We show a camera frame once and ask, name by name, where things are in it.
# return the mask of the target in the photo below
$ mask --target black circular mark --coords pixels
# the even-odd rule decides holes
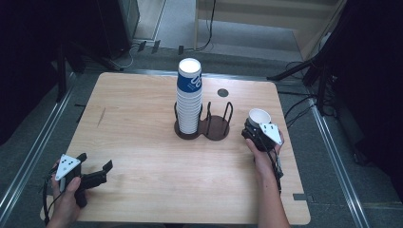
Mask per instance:
[[[219,91],[217,91],[220,97],[228,97],[228,90],[225,88],[220,88]]]

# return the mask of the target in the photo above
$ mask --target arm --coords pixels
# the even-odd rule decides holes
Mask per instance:
[[[76,203],[74,193],[80,186],[81,179],[74,178],[67,186],[66,191],[59,197],[59,183],[54,179],[54,175],[51,179],[51,185],[53,188],[53,198],[57,199],[54,202],[53,216],[47,225],[47,228],[67,228],[69,227],[79,216],[80,207]]]
[[[267,153],[258,151],[254,143],[249,139],[246,140],[246,144],[255,156],[259,189],[259,228],[290,227],[279,195],[272,163]],[[281,145],[277,144],[275,150],[279,152],[280,149]]]

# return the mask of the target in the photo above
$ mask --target blue printed label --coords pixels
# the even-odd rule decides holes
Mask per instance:
[[[183,77],[180,73],[178,73],[178,88],[187,93],[193,93],[199,91],[202,88],[202,74],[199,74],[194,78],[186,78]]]

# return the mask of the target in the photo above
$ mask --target stack of paper cups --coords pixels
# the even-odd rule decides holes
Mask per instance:
[[[202,107],[202,66],[191,58],[179,63],[177,82],[177,113],[179,129],[183,134],[198,130]]]

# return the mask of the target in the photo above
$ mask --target metal wire cup holder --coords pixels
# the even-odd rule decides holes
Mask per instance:
[[[201,111],[199,112],[199,123],[198,123],[198,128],[195,133],[193,134],[184,134],[181,132],[179,128],[179,121],[178,121],[178,112],[177,112],[177,104],[175,103],[174,105],[174,110],[175,110],[175,117],[176,117],[176,122],[174,124],[174,129],[175,133],[184,140],[194,140],[198,138],[201,134],[203,134],[207,139],[212,140],[212,141],[220,141],[225,139],[225,137],[229,133],[229,123],[231,122],[232,118],[232,113],[234,111],[234,107],[230,102],[227,103],[225,112],[223,117],[221,116],[213,116],[211,115],[210,111],[210,105],[211,102],[208,103],[207,105],[207,116],[205,117],[204,120],[200,120],[201,115],[202,115],[202,105],[201,105]],[[228,107],[231,107],[228,121],[225,120]]]

